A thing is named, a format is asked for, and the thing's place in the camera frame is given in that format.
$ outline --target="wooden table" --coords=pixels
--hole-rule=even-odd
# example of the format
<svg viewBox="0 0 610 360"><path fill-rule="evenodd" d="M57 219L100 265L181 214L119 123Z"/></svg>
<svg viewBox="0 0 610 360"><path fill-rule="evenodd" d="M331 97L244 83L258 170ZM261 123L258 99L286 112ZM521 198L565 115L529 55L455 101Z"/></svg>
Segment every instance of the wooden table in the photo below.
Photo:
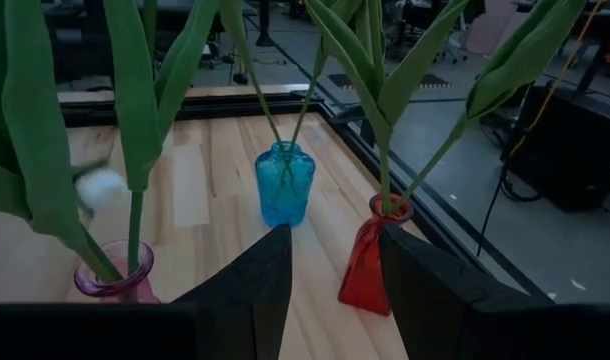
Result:
<svg viewBox="0 0 610 360"><path fill-rule="evenodd" d="M188 95L249 92L212 88L192 89ZM107 100L111 94L61 95L62 101L83 98ZM281 136L288 139L297 114L276 118ZM108 156L111 167L124 172L116 128L70 129L69 136L73 162ZM205 281L270 230L260 216L254 160L273 141L262 116L175 123L151 173L141 229L142 240L155 253L150 281L163 302ZM293 229L293 289L281 359L406 359L392 316L336 300L356 231L370 216L367 202L377 181L318 114L307 115L299 144L315 159L317 169L307 216ZM90 232L100 243L126 239L128 214L128 205L102 211L89 223ZM423 236L411 222L405 228ZM41 237L30 232L24 236ZM93 301L72 285L72 265L69 275L58 279L65 286L62 299Z"/></svg>

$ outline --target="wooden tabletop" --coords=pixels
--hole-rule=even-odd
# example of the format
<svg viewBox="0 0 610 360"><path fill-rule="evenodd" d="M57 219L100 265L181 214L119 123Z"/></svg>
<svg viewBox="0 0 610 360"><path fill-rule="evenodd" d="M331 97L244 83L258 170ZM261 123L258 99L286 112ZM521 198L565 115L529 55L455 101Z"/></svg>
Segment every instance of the wooden tabletop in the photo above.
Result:
<svg viewBox="0 0 610 360"><path fill-rule="evenodd" d="M243 93L207 92L232 91ZM289 138L297 115L276 118L281 136ZM74 163L109 157L124 173L115 127L68 131ZM163 302L214 275L270 230L260 216L254 160L273 141L262 116L175 123L151 173L141 229L155 253L150 282ZM299 144L317 169L307 216L293 229L293 288L281 359L406 359L392 316L336 300L356 231L370 216L367 202L377 181L318 114L307 115ZM100 211L88 222L90 232L99 243L126 239L128 215L128 205ZM55 296L94 301L72 284L75 257L55 239L19 230L23 226L0 214L1 243L14 243L16 249L0 268L0 301L54 301ZM423 237L413 223L404 227ZM42 258L22 264L21 259L39 256L37 251ZM22 295L1 294L18 288Z"/></svg>

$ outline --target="concrete floor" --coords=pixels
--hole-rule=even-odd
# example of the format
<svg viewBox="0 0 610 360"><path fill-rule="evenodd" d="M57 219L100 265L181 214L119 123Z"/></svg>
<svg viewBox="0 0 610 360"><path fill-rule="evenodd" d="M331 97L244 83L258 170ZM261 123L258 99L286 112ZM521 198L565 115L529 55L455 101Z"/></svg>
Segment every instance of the concrete floor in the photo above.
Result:
<svg viewBox="0 0 610 360"><path fill-rule="evenodd" d="M303 73L313 68L318 34L308 21L289 19L283 10L271 11L270 34L277 47L260 48L254 45L258 37L257 19L248 21L249 45L262 63L287 60L285 65L255 64L262 84L308 83ZM222 52L231 51L231 40L222 37ZM555 59L539 83L556 77L564 59ZM470 55L465 63L439 62L431 73L450 82L450 89L419 90L411 99L402 119L397 124L392 150L414 172L438 149L464 108L464 99L475 76L486 60ZM394 62L387 63L392 70ZM567 77L566 86L577 83L586 62ZM326 92L319 95L336 108L356 103L352 90L342 90L327 75L342 73L333 59L325 67L320 83ZM214 70L201 69L193 85L196 87L231 85L231 66L217 65ZM591 88L594 94L610 103L610 78L599 75ZM501 168L500 151L476 126L466 134L443 158L426 180L425 189L432 188L449 206L455 209L474 228L480 230L494 193ZM410 173L394 166L406 181ZM476 242L428 195L419 190L423 200L473 252ZM610 198L606 210L568 214L556 209L547 200L520 204L499 195L492 213L486 237L537 287L556 302L610 302ZM520 285L505 272L485 251L481 261L505 283L520 289Z"/></svg>

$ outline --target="black metal frame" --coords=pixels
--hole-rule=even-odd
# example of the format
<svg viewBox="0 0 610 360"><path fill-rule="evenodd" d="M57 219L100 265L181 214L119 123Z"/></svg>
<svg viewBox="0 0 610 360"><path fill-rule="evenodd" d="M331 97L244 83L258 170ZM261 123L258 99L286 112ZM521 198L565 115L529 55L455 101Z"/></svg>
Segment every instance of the black metal frame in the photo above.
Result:
<svg viewBox="0 0 610 360"><path fill-rule="evenodd" d="M302 107L303 93L294 91L290 93L267 94L265 98L272 114L298 113ZM70 128L116 125L116 115L113 107L113 101L62 104L65 124ZM369 143L369 139L364 139L362 134L351 129L347 119L339 119L337 114L320 98L312 99L308 112L318 113L368 171L376 179L380 178L380 160L373 146ZM204 96L187 98L183 102L176 120L215 120L219 118L260 116L263 114L263 109L255 94ZM390 175L392 192L403 193L406 189L406 184L396 174L391 173ZM417 196L412 196L410 200L414 209L412 220L433 245L460 258L481 272L490 274L478 258L447 229L423 201ZM510 273L510 275L521 284L521 280L526 277L515 267L511 270L514 269L517 274ZM545 297L551 301L538 288L528 287L526 290L534 296Z"/></svg>

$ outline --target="glass vase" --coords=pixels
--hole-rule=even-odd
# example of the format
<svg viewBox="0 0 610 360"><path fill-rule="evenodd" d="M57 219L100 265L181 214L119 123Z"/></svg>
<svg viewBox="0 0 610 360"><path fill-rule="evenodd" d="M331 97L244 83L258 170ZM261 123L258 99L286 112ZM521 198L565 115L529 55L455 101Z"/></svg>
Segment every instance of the glass vase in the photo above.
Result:
<svg viewBox="0 0 610 360"><path fill-rule="evenodd" d="M100 303L137 302L159 304L147 279L154 266L154 252L147 244L139 243L139 266L127 276L127 241L119 240L101 246L103 252L123 275L123 280L104 284L96 278L96 274L80 262L74 273L74 284L83 294L99 299Z"/></svg>
<svg viewBox="0 0 610 360"><path fill-rule="evenodd" d="M314 180L314 159L290 142L274 143L256 158L256 182L263 220L269 226L296 226L305 218L307 199Z"/></svg>
<svg viewBox="0 0 610 360"><path fill-rule="evenodd" d="M400 199L400 196L392 195L391 199L393 204ZM386 223L401 226L409 220L412 217L412 205L405 202L396 214L391 216L383 214L382 205L381 195L373 196L369 201L372 217L363 223L356 234L338 300L357 308L389 316L392 309L387 301L383 284L378 237Z"/></svg>

